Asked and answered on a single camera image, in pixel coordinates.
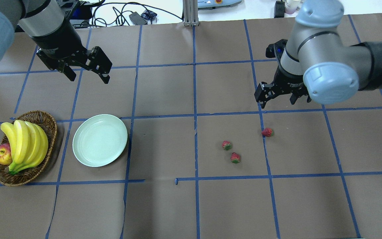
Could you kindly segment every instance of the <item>robotic arm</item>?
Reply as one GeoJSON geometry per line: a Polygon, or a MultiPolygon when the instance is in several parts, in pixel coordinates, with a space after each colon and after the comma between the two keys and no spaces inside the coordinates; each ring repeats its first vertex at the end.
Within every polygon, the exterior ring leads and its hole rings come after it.
{"type": "Polygon", "coordinates": [[[105,84],[112,67],[103,50],[83,47],[79,35],[65,18],[56,0],[0,0],[0,61],[14,40],[18,25],[40,47],[37,56],[50,70],[64,73],[74,81],[70,66],[97,73],[105,84]]]}
{"type": "Polygon", "coordinates": [[[266,56],[279,65],[274,80],[258,85],[255,98],[264,108],[278,95],[294,104],[308,96],[320,104],[345,101],[362,90],[382,89],[382,43],[345,47],[337,33],[344,15],[338,0],[307,0],[296,17],[290,39],[270,44],[266,56]]]}

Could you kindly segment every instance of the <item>banana bunch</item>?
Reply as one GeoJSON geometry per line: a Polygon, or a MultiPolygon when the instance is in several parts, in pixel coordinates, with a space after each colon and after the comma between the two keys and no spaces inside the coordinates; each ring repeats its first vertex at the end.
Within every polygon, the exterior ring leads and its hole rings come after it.
{"type": "Polygon", "coordinates": [[[48,138],[44,130],[36,124],[16,120],[14,124],[4,122],[1,130],[6,134],[11,146],[13,162],[9,173],[14,175],[26,168],[38,166],[47,155],[48,138]]]}

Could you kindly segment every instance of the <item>light green plate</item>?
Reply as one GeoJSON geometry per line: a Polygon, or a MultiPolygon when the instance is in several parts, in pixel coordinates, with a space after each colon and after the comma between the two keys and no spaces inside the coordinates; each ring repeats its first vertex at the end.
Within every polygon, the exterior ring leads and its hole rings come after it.
{"type": "Polygon", "coordinates": [[[73,153],[79,162],[100,167],[120,156],[128,140],[125,124],[114,115],[96,115],[81,124],[73,137],[73,153]]]}

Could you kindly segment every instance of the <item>metal post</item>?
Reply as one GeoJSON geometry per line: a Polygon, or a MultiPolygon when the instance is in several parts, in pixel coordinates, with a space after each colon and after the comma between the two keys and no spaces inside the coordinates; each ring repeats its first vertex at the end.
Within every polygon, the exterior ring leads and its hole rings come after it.
{"type": "Polygon", "coordinates": [[[183,0],[184,26],[198,26],[197,0],[183,0]]]}

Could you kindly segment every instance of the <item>bottle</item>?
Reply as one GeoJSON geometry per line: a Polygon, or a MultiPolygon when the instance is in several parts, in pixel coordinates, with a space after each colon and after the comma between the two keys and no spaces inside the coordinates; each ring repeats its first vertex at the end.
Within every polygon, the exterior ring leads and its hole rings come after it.
{"type": "Polygon", "coordinates": [[[285,13],[293,14],[296,11],[299,3],[300,0],[285,0],[285,13]]]}

